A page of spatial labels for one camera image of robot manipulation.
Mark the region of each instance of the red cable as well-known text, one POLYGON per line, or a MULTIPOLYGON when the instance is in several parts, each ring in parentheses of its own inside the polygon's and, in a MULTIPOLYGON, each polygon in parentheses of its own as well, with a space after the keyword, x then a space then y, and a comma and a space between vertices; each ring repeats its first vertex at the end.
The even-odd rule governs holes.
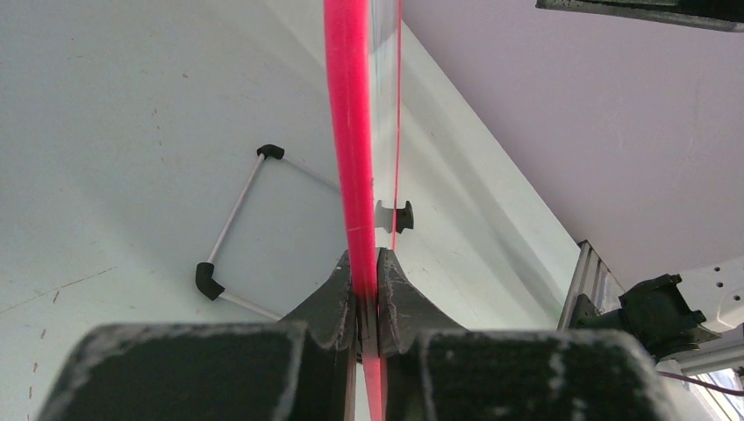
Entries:
POLYGON ((692 377, 688 377, 686 375, 676 375, 674 373, 667 373, 666 371, 658 371, 657 372, 661 377, 668 377, 669 379, 675 379, 675 380, 681 380, 683 382, 690 382, 693 384, 697 384, 698 386, 702 386, 704 388, 715 390, 720 393, 725 393, 727 395, 733 395, 733 396, 744 396, 744 390, 733 390, 733 389, 726 389, 721 388, 718 385, 707 383, 700 381, 698 379, 694 379, 692 377))

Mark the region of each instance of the black corner connector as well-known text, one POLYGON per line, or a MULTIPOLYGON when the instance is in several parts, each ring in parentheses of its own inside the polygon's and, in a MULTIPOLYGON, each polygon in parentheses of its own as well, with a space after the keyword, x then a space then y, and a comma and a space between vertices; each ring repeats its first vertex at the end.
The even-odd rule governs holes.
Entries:
POLYGON ((284 148, 267 143, 266 145, 256 149, 256 154, 263 155, 264 158, 274 158, 275 160, 280 160, 284 157, 284 148))
POLYGON ((211 277, 214 275, 214 265, 203 261, 197 265, 197 288, 207 298, 214 301, 225 291, 225 287, 218 284, 211 277))

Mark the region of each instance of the black bracket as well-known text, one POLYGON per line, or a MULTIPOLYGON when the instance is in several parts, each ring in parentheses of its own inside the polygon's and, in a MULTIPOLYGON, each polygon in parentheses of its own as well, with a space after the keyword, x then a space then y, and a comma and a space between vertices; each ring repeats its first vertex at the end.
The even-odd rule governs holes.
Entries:
POLYGON ((738 0, 537 0, 536 7, 650 20, 714 31, 744 31, 744 5, 738 0))
POLYGON ((657 361, 672 354, 699 349, 720 337, 702 325, 705 316, 690 310, 676 285, 679 275, 662 275, 640 282, 620 296, 620 309, 599 314, 585 295, 576 298, 569 322, 575 329, 613 329, 628 332, 657 361))
POLYGON ((390 234, 393 232, 393 215, 396 219, 396 232, 402 234, 404 229, 413 229, 413 206, 411 202, 405 201, 405 207, 390 209, 383 207, 383 201, 378 200, 375 205, 375 226, 384 228, 390 234))

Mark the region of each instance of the white ceiling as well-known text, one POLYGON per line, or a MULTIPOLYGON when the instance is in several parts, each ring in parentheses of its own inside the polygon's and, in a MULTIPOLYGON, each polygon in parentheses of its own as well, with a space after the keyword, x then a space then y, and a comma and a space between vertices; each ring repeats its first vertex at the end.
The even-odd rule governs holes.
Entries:
POLYGON ((625 285, 744 254, 744 33, 531 0, 404 0, 404 19, 625 285))

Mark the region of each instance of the metal rod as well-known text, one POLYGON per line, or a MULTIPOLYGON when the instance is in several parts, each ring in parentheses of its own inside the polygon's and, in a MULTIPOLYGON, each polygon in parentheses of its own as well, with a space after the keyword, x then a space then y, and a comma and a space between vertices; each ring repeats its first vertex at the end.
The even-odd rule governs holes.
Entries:
POLYGON ((267 318, 270 318, 270 319, 272 319, 274 321, 279 320, 279 319, 282 318, 282 316, 274 313, 271 310, 266 310, 266 309, 264 309, 261 306, 258 306, 258 305, 254 304, 254 303, 250 303, 250 302, 248 302, 248 301, 240 298, 239 296, 234 296, 233 294, 230 294, 227 291, 223 291, 222 294, 219 295, 219 297, 220 298, 224 298, 225 300, 227 300, 227 301, 229 301, 231 303, 236 303, 240 307, 245 307, 245 308, 247 308, 249 310, 255 311, 256 313, 261 314, 262 316, 266 316, 267 318))
POLYGON ((328 187, 334 189, 334 190, 340 190, 339 184, 336 182, 332 182, 331 180, 328 180, 323 175, 309 169, 306 167, 302 161, 296 160, 290 156, 287 156, 287 154, 284 154, 284 157, 282 158, 282 161, 287 161, 292 167, 299 169, 300 171, 306 173, 307 175, 317 179, 318 181, 324 183, 328 187))
POLYGON ((232 207, 232 212, 230 212, 230 216, 227 217, 227 221, 225 222, 225 227, 222 228, 222 232, 219 234, 219 237, 217 237, 217 243, 214 245, 214 248, 211 249, 210 257, 207 259, 207 262, 214 263, 215 258, 217 257, 217 253, 219 251, 219 248, 222 246, 222 242, 225 241, 225 235, 227 234, 227 230, 230 229, 230 225, 233 224, 233 220, 235 219, 235 215, 238 214, 238 210, 240 209, 240 206, 243 204, 243 201, 246 199, 246 193, 248 192, 248 188, 251 187, 251 184, 254 182, 254 177, 256 173, 258 172, 258 168, 261 167, 261 164, 266 158, 263 156, 263 154, 258 155, 258 160, 256 160, 256 163, 254 165, 254 169, 251 171, 251 175, 248 177, 248 180, 246 181, 246 185, 243 187, 243 191, 240 192, 240 196, 238 196, 238 202, 235 204, 235 206, 232 207))

